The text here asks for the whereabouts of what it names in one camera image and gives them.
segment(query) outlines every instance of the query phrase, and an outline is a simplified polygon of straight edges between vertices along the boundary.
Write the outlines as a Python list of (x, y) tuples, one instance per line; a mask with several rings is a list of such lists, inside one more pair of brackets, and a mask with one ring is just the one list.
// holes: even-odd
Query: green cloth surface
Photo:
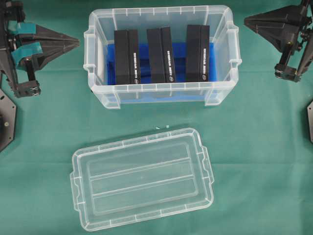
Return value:
[[(42, 88), (38, 97), (14, 98), (2, 81), (18, 112), (15, 140), (0, 153), (0, 234), (88, 234), (73, 208), (69, 174), (74, 151), (166, 125), (199, 131), (215, 177), (212, 206), (93, 234), (313, 234), (313, 144), (306, 113), (313, 100), (313, 67), (297, 84), (275, 78), (280, 53), (243, 24), (247, 16), (299, 2), (24, 0), (27, 22), (78, 38), (81, 46), (36, 73)], [(89, 14), (101, 8), (205, 4), (228, 5), (240, 29), (239, 82), (222, 104), (105, 109), (90, 92), (83, 70)], [(26, 73), (19, 75), (20, 81), (26, 79)]]

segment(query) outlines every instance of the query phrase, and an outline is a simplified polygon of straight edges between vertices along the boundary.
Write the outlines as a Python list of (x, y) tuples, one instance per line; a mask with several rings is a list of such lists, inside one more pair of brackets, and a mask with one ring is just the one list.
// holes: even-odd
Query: black box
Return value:
[(140, 84), (137, 30), (114, 31), (116, 85)]
[(176, 82), (175, 63), (172, 46), (172, 36), (170, 27), (162, 27), (162, 47), (165, 68), (165, 81)]
[(187, 26), (186, 82), (209, 80), (210, 26)]
[(175, 82), (175, 63), (170, 27), (147, 29), (152, 83)]

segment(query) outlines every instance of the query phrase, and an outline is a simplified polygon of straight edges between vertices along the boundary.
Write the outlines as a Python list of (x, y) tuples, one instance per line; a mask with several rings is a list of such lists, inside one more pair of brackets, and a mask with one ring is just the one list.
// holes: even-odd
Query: storage box lid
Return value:
[(192, 128), (77, 150), (70, 174), (82, 227), (95, 231), (209, 207), (213, 173)]

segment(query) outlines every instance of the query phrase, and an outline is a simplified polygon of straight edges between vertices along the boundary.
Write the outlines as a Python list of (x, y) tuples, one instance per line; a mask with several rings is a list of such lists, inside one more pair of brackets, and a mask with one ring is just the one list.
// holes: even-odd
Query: blue foam insert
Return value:
[[(173, 54), (175, 61), (176, 82), (185, 82), (186, 76), (186, 43), (173, 43)], [(151, 83), (151, 73), (149, 65), (149, 48), (148, 44), (139, 45), (139, 59), (141, 71), (141, 83)], [(210, 43), (210, 82), (217, 81), (214, 44)], [(108, 71), (108, 85), (115, 85), (115, 49), (114, 44), (108, 45), (107, 55), (107, 71)]]

